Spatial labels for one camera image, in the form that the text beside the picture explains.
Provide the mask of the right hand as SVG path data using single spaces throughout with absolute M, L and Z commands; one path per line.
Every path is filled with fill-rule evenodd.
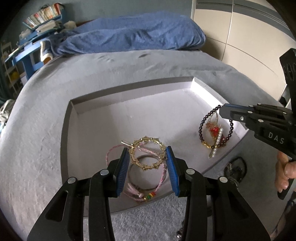
M 289 180 L 296 178 L 295 162 L 289 162 L 288 156 L 278 152 L 275 166 L 275 187 L 279 193 L 287 190 Z

